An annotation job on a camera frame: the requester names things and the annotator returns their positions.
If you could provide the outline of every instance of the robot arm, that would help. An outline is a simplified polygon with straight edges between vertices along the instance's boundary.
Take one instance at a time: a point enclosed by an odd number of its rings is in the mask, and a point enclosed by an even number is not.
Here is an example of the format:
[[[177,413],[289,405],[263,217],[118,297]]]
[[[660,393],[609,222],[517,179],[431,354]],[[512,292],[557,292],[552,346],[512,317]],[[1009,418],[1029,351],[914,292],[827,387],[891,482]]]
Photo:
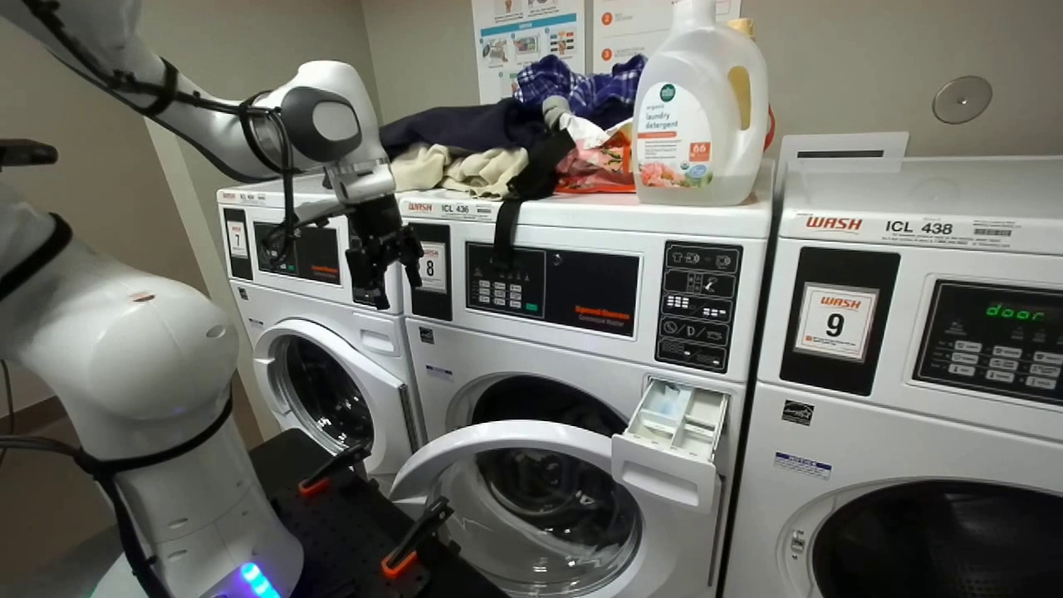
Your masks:
[[[235,179],[319,169],[337,202],[297,211],[289,197],[287,233],[346,211],[355,290],[386,306],[383,273],[396,260],[417,283],[418,241],[401,230],[376,108],[349,64],[303,64],[289,83],[235,102],[200,90],[136,35],[141,0],[0,0],[0,16]]]

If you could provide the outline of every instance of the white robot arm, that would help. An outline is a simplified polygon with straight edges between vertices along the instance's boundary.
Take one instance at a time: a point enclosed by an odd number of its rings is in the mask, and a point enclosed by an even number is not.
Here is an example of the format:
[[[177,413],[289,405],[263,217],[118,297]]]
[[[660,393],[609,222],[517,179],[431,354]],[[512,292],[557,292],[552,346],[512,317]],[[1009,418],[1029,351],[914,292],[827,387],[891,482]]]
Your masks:
[[[354,283],[379,290],[379,302],[386,264],[418,256],[354,65],[306,64],[287,87],[233,102],[196,90],[136,35],[141,0],[0,0],[0,16],[235,179],[321,169],[337,202],[289,211],[287,230],[346,211]],[[0,145],[0,169],[41,160]],[[0,357],[60,396],[79,460],[118,506],[129,562],[97,593],[299,585],[303,543],[270,507],[231,418],[235,333],[211,297],[86,249],[60,217],[0,189],[0,327]]]

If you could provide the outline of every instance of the blue light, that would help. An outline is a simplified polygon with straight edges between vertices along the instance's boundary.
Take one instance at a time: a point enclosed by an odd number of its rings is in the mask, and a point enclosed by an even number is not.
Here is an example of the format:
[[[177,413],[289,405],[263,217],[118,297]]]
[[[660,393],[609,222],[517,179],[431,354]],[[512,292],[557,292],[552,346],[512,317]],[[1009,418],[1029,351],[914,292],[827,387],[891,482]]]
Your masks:
[[[254,562],[239,565],[239,579],[256,598],[279,598],[279,592],[270,585],[266,571]]]

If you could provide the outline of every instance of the detergent bottle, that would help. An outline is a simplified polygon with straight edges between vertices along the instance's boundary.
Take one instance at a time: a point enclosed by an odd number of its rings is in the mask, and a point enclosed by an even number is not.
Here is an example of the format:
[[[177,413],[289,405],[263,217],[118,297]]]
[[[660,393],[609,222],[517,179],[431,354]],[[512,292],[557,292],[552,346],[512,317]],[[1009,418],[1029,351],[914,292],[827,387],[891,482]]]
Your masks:
[[[711,0],[674,0],[672,33],[636,96],[640,202],[731,207],[753,189],[768,136],[768,65],[751,35],[714,25]]]

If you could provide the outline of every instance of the front-load washer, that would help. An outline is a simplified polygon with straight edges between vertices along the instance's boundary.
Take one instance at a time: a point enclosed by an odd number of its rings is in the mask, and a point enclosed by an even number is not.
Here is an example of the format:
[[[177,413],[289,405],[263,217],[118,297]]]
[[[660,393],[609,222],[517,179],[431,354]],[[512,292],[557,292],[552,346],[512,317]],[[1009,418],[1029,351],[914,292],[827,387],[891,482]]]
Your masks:
[[[772,202],[500,202],[418,193],[407,327],[428,446],[399,506],[507,593],[714,593]]]
[[[788,176],[724,593],[1060,593],[1060,370],[1063,160]]]
[[[297,207],[326,200],[319,179],[297,179]],[[282,428],[303,428],[326,450],[370,449],[367,470],[390,482],[423,438],[399,315],[399,264],[390,307],[358,302],[346,267],[341,217],[299,230],[287,253],[266,240],[287,220],[279,182],[221,189],[227,261],[256,387]]]

